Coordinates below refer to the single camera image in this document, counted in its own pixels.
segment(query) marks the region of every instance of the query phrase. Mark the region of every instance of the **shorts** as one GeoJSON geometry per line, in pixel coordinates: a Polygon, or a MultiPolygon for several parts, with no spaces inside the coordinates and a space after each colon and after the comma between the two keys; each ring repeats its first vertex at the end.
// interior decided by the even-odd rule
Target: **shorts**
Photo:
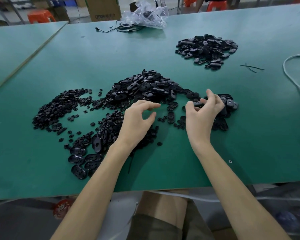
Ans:
{"type": "Polygon", "coordinates": [[[193,200],[188,201],[182,230],[151,216],[132,217],[127,240],[214,240],[193,200]]]}

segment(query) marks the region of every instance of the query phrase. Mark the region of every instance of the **hand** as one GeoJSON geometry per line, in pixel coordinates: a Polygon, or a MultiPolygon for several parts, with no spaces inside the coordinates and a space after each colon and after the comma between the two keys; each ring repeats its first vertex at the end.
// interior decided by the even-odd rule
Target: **hand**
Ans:
{"type": "Polygon", "coordinates": [[[206,91],[208,100],[201,98],[200,102],[204,106],[200,109],[194,106],[192,101],[189,101],[185,106],[188,138],[192,149],[205,144],[210,144],[210,133],[216,115],[223,109],[224,103],[220,97],[210,89],[206,91]]]}
{"type": "Polygon", "coordinates": [[[144,100],[138,100],[133,103],[124,113],[124,119],[117,141],[119,140],[128,145],[131,150],[134,149],[144,138],[157,115],[156,112],[153,112],[144,120],[142,118],[143,111],[159,107],[160,104],[158,103],[144,100]]]}

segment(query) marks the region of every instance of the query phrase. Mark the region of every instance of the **green table surface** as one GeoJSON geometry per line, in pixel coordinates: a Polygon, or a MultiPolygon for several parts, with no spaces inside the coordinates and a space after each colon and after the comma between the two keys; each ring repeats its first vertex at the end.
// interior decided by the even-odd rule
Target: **green table surface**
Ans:
{"type": "Polygon", "coordinates": [[[0,27],[0,82],[65,23],[66,21],[0,27]]]}
{"type": "MultiPolygon", "coordinates": [[[[113,83],[144,68],[201,96],[210,88],[234,97],[239,108],[226,119],[229,130],[212,131],[211,142],[245,184],[300,181],[300,92],[282,69],[287,57],[300,53],[300,5],[175,15],[164,30],[95,31],[114,25],[109,21],[65,26],[0,89],[0,199],[79,193],[88,179],[78,180],[70,172],[70,154],[63,149],[68,134],[34,130],[32,118],[64,90],[91,88],[97,99],[99,89],[105,95],[113,83]],[[174,53],[178,40],[204,34],[239,44],[218,71],[174,53]],[[265,70],[252,73],[239,66],[246,62],[265,70]]],[[[300,59],[289,61],[287,70],[300,83],[300,59]]],[[[176,119],[184,115],[181,107],[187,101],[178,94],[176,119]]],[[[158,117],[167,114],[166,107],[157,109],[158,117]]],[[[91,122],[111,112],[84,114],[85,109],[70,114],[80,115],[74,122],[65,116],[61,123],[73,132],[87,133],[95,129],[91,122]]],[[[130,159],[126,161],[115,191],[210,186],[186,131],[167,122],[154,125],[160,126],[155,142],[136,152],[129,174],[130,159]]]]}

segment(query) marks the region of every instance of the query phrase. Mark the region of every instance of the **right hand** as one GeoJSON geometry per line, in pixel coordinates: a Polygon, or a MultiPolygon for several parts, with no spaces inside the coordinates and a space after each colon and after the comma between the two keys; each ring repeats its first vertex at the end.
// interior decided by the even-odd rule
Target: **right hand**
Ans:
{"type": "Polygon", "coordinates": [[[204,106],[200,109],[194,106],[192,101],[185,105],[186,130],[192,149],[210,144],[210,133],[216,115],[224,108],[224,103],[220,97],[210,89],[206,91],[208,100],[201,98],[200,102],[204,106]]]}

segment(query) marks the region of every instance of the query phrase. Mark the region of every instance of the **clear plastic bag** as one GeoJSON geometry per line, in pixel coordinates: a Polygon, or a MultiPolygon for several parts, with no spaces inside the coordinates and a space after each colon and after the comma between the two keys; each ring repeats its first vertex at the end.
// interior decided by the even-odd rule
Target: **clear plastic bag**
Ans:
{"type": "Polygon", "coordinates": [[[127,24],[136,24],[149,28],[164,29],[167,23],[164,21],[168,17],[168,7],[151,7],[147,0],[137,0],[138,7],[135,12],[124,11],[122,20],[127,24]]]}

